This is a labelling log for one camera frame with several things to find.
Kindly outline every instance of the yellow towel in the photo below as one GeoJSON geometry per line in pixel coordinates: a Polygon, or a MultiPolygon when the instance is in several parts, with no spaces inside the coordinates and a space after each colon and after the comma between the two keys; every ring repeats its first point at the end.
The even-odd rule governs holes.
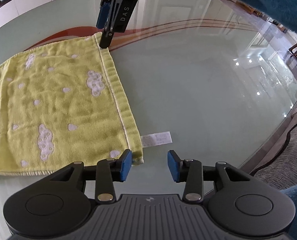
{"type": "Polygon", "coordinates": [[[0,175],[50,174],[133,152],[135,120],[101,33],[21,52],[0,65],[0,175]]]}

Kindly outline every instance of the screw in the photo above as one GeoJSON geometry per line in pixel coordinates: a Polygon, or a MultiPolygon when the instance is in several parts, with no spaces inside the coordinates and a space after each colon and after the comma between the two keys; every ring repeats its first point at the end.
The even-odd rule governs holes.
{"type": "Polygon", "coordinates": [[[102,193],[97,196],[97,199],[99,201],[111,201],[113,200],[113,198],[114,198],[113,195],[109,193],[102,193]]]}
{"type": "Polygon", "coordinates": [[[197,193],[188,193],[185,195],[186,200],[188,201],[198,201],[202,198],[202,196],[200,194],[197,193]]]}

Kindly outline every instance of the white tag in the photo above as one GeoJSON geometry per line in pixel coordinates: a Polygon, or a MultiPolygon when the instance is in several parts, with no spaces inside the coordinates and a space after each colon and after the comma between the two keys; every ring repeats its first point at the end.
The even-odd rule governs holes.
{"type": "Polygon", "coordinates": [[[143,148],[172,143],[170,132],[158,132],[141,136],[143,148]]]}

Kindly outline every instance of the glass table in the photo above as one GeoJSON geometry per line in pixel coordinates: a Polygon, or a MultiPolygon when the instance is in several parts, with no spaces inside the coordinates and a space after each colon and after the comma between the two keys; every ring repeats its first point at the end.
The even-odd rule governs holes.
{"type": "MultiPolygon", "coordinates": [[[[100,0],[55,0],[0,28],[0,64],[53,41],[88,36],[100,0]]],[[[139,0],[111,55],[141,135],[170,131],[173,143],[144,148],[117,195],[182,193],[166,155],[204,165],[246,162],[297,101],[297,81],[254,27],[220,0],[139,0]]],[[[0,176],[0,239],[10,232],[2,207],[14,192],[39,180],[0,176]]],[[[212,183],[205,183],[205,191],[212,183]]],[[[93,197],[94,182],[86,195],[93,197]]]]}

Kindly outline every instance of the gray woven fabric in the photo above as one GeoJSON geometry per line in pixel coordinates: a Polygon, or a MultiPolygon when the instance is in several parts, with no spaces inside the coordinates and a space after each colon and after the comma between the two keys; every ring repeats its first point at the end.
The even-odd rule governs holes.
{"type": "Polygon", "coordinates": [[[277,189],[297,184],[297,127],[290,132],[290,142],[281,155],[254,177],[277,189]]]}

